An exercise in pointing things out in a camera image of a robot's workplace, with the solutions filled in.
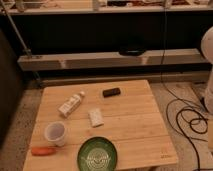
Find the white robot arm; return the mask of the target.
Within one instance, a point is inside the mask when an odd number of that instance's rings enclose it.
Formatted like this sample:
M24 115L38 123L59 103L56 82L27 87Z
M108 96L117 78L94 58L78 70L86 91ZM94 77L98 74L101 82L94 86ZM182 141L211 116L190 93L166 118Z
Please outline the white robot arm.
M204 95L204 103L208 112L213 115L213 26L210 27L202 37L201 51L203 57L209 64L209 75Z

